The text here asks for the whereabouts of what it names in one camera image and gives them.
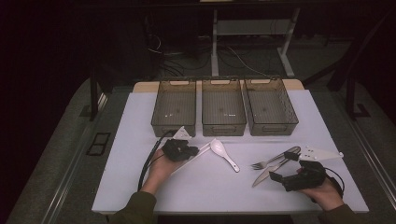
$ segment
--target plastic fork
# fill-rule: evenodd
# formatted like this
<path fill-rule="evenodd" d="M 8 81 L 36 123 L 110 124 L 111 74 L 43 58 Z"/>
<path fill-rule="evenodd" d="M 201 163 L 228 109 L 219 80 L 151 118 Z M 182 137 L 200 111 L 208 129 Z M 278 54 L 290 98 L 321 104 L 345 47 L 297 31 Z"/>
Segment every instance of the plastic fork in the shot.
<path fill-rule="evenodd" d="M 301 148 L 300 147 L 292 147 L 289 150 L 287 150 L 288 152 L 294 152 L 294 153 L 298 153 L 300 152 Z M 280 153 L 279 155 L 273 157 L 271 160 L 269 161 L 260 161 L 254 164 L 251 164 L 251 167 L 254 170 L 262 170 L 265 167 L 267 167 L 268 163 L 270 163 L 271 161 L 276 161 L 277 159 L 283 158 L 285 152 Z"/>

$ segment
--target wrist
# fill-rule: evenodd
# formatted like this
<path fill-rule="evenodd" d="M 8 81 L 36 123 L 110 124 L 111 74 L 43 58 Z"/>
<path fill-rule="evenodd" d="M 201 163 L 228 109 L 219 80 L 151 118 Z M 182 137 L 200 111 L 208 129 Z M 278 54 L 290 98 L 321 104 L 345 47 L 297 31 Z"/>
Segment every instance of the wrist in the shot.
<path fill-rule="evenodd" d="M 344 201 L 338 195 L 319 197 L 316 199 L 316 201 L 324 211 L 331 211 L 339 206 L 344 205 Z"/>
<path fill-rule="evenodd" d="M 143 184 L 142 189 L 140 191 L 145 191 L 147 193 L 155 195 L 160 185 L 161 183 L 158 180 L 154 178 L 148 178 L 146 182 Z"/>

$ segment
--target table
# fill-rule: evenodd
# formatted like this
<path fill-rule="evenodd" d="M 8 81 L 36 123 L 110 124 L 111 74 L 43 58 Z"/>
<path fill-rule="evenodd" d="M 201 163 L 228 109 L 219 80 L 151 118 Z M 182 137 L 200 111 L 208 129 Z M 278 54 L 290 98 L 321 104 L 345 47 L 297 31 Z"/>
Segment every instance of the table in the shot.
<path fill-rule="evenodd" d="M 242 137 L 217 137 L 239 165 L 236 173 L 226 160 L 207 151 L 174 173 L 158 191 L 156 214 L 294 214 L 319 211 L 303 194 L 286 192 L 271 179 L 251 185 L 261 171 L 250 164 L 269 159 L 293 146 L 311 146 L 338 152 L 309 91 L 301 82 L 284 80 L 300 123 L 290 136 L 251 136 L 248 126 Z M 189 146 L 202 147 L 213 137 L 202 136 L 201 93 L 197 83 L 196 136 Z M 158 138 L 150 125 L 158 82 L 140 82 L 130 94 L 107 160 L 92 211 L 114 214 L 136 191 L 141 168 Z M 367 212 L 359 189 L 341 159 L 323 161 L 343 177 L 345 202 L 355 212 Z M 295 175 L 298 162 L 288 162 L 277 172 Z"/>

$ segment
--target plastic utensil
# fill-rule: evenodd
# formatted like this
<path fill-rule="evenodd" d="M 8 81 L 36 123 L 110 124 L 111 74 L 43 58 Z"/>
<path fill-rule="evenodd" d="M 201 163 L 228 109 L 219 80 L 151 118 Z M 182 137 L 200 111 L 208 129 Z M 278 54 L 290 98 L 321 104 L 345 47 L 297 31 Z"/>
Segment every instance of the plastic utensil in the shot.
<path fill-rule="evenodd" d="M 210 142 L 210 148 L 212 151 L 214 151 L 216 154 L 224 158 L 228 163 L 231 164 L 233 169 L 238 173 L 239 172 L 239 167 L 236 165 L 236 163 L 231 160 L 231 158 L 228 156 L 227 151 L 224 148 L 224 145 L 220 142 L 218 139 L 213 139 L 212 142 Z"/>

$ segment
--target translucent brown bin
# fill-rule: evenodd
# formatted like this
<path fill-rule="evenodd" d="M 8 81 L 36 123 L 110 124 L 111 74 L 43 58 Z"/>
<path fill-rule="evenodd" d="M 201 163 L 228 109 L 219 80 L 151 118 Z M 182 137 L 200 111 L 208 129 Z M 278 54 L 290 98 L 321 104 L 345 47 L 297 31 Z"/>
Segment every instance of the translucent brown bin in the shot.
<path fill-rule="evenodd" d="M 239 79 L 204 78 L 202 81 L 204 136 L 242 136 L 247 124 Z"/>
<path fill-rule="evenodd" d="M 282 79 L 245 78 L 243 93 L 251 135 L 292 134 L 299 121 Z"/>
<path fill-rule="evenodd" d="M 161 137 L 181 126 L 190 136 L 195 136 L 195 119 L 196 81 L 187 78 L 160 81 L 151 119 L 155 136 Z"/>

